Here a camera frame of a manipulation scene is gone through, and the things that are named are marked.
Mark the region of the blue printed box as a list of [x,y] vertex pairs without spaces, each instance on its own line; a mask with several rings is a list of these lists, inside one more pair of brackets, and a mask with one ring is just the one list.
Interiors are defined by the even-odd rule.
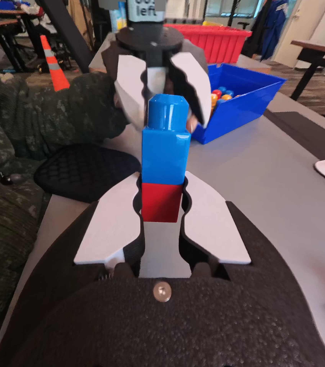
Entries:
[[122,28],[128,25],[124,1],[118,1],[118,7],[116,9],[110,9],[110,18],[112,32],[118,32]]

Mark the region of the blue mega block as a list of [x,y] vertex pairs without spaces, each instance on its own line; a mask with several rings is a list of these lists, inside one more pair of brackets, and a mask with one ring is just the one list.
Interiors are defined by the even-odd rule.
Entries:
[[157,93],[150,98],[142,138],[144,183],[183,184],[191,141],[188,113],[183,96]]

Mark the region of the pile of mega blocks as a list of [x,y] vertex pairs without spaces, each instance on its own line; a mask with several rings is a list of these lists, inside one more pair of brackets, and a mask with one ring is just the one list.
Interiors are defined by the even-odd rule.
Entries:
[[233,99],[239,96],[241,94],[234,92],[230,88],[227,88],[226,86],[219,86],[215,88],[211,93],[211,115],[213,115],[216,109],[226,101]]

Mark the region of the dark wooden desk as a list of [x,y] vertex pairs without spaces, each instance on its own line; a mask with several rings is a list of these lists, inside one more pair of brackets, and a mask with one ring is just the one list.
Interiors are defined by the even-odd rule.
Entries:
[[314,75],[316,70],[322,66],[325,68],[325,43],[317,43],[305,40],[292,40],[291,45],[302,47],[297,59],[302,62],[308,62],[311,65],[305,71],[299,85],[294,90],[290,98],[297,101],[302,94],[303,90],[307,87],[310,80]]

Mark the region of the blue hanging jacket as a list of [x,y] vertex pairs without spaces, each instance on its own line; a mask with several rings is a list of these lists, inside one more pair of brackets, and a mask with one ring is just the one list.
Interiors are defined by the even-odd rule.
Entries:
[[262,37],[261,60],[266,60],[274,54],[275,47],[282,36],[284,24],[288,19],[289,0],[271,1],[271,7],[266,15],[264,35]]

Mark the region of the red mega block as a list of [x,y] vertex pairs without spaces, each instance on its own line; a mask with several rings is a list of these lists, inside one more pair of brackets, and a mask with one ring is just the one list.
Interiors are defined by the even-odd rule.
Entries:
[[142,216],[145,222],[177,222],[183,184],[142,183]]

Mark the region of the blue plastic bin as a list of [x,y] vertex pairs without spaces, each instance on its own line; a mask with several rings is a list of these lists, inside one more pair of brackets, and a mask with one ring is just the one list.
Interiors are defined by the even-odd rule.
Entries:
[[206,144],[263,115],[286,79],[222,63],[208,65],[211,88],[226,86],[234,98],[216,107],[207,126],[196,127],[193,138]]

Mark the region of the orange traffic cone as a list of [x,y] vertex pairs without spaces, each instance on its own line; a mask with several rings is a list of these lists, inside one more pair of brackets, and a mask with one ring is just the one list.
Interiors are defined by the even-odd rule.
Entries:
[[45,58],[48,62],[48,66],[50,70],[50,76],[53,80],[54,90],[61,91],[65,88],[70,88],[70,81],[67,80],[64,70],[61,69],[54,51],[50,47],[50,43],[45,35],[41,35],[42,46],[44,48]]

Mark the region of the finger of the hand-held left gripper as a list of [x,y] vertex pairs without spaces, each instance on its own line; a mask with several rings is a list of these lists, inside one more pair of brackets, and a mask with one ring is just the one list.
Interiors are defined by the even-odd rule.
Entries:
[[135,127],[145,127],[146,102],[143,94],[145,84],[142,80],[145,71],[144,59],[133,54],[118,56],[116,93],[124,115]]
[[183,96],[204,128],[211,118],[211,81],[208,71],[191,52],[178,52],[171,58],[170,77],[174,94]]

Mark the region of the black slanted stand leg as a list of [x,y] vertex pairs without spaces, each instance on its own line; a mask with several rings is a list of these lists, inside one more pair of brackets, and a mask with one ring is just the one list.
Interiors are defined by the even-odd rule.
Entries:
[[79,69],[87,74],[89,73],[89,64],[92,62],[92,51],[87,45],[83,35],[73,22],[69,9],[62,0],[39,0],[41,6],[49,15],[51,23],[55,25],[58,32],[69,47],[73,59],[77,62]]

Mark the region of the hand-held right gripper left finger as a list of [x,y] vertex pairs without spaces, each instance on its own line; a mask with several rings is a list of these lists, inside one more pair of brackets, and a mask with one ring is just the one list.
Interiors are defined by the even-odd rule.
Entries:
[[98,201],[97,209],[73,259],[76,265],[104,263],[110,272],[127,262],[124,248],[143,233],[138,198],[140,172],[111,187]]

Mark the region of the red plastic bin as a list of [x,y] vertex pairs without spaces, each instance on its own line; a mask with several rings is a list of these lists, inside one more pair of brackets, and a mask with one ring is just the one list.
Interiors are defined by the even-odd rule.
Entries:
[[165,24],[179,30],[184,39],[205,51],[208,64],[236,63],[251,30],[224,25]]

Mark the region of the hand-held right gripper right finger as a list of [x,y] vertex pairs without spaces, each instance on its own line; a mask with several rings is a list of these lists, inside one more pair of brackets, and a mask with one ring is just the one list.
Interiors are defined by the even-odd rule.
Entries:
[[182,205],[183,239],[212,255],[219,263],[251,263],[227,200],[190,171],[185,171]]

